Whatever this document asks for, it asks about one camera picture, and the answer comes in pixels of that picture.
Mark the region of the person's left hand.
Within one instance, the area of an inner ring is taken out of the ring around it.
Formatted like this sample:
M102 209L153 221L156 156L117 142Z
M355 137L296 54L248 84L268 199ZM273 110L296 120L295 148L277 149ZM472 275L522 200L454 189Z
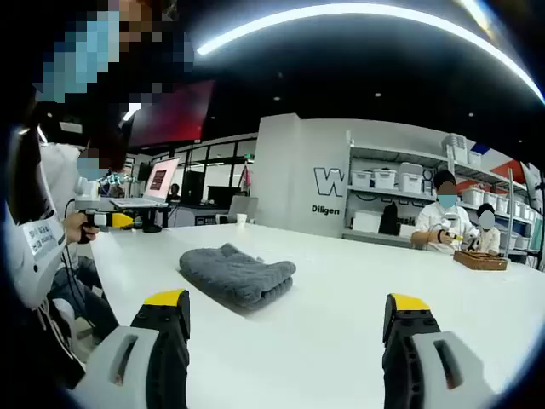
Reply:
M99 232L99 228L89 224L85 213L72 213L63 221L63 227L66 233L66 243L86 244L93 241Z

